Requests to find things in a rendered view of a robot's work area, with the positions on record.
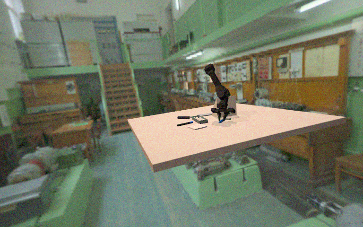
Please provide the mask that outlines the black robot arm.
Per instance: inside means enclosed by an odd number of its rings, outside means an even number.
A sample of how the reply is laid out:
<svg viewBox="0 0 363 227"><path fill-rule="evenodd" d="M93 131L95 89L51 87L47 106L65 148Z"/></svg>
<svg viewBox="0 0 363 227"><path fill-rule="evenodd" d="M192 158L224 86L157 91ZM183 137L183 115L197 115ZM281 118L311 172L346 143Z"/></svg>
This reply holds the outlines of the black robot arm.
<svg viewBox="0 0 363 227"><path fill-rule="evenodd" d="M209 75L216 87L216 95L217 97L219 97L219 99L221 101L226 101L228 102L228 96L230 96L230 93L228 91L228 89L226 89L224 86L221 85L220 81L218 80L217 76L215 75L215 68L213 66L213 64L209 64L207 66L205 66L204 71L207 75ZM221 104L221 102L219 102L216 105L217 108L221 107L224 108L226 107L226 103L223 102L223 104Z"/></svg>

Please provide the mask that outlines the grey keyboard with keys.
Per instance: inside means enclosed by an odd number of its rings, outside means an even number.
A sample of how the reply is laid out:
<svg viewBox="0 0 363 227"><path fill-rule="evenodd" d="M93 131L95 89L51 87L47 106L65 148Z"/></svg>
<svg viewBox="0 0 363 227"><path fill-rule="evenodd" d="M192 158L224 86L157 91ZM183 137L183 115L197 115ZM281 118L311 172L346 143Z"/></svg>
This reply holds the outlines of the grey keyboard with keys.
<svg viewBox="0 0 363 227"><path fill-rule="evenodd" d="M192 119L199 124L208 123L208 119L206 119L200 115L192 116Z"/></svg>

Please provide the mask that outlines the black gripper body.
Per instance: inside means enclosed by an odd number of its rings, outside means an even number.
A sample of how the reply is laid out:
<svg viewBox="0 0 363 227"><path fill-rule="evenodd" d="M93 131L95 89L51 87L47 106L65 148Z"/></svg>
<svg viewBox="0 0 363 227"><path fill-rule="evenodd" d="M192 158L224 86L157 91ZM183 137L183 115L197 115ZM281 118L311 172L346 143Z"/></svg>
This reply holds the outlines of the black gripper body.
<svg viewBox="0 0 363 227"><path fill-rule="evenodd" d="M231 113L235 113L235 110L234 110L233 108L228 108L228 109L227 109L228 104L227 104L227 102L226 102L226 101L221 101L221 104L223 104L223 102L225 102L225 103L226 103L226 107L225 107L225 109L224 109L224 108L221 108L221 107L219 107L219 109L211 108L211 112L216 113L215 111L219 111L219 112L227 111L228 113L229 113L229 112L231 112Z"/></svg>

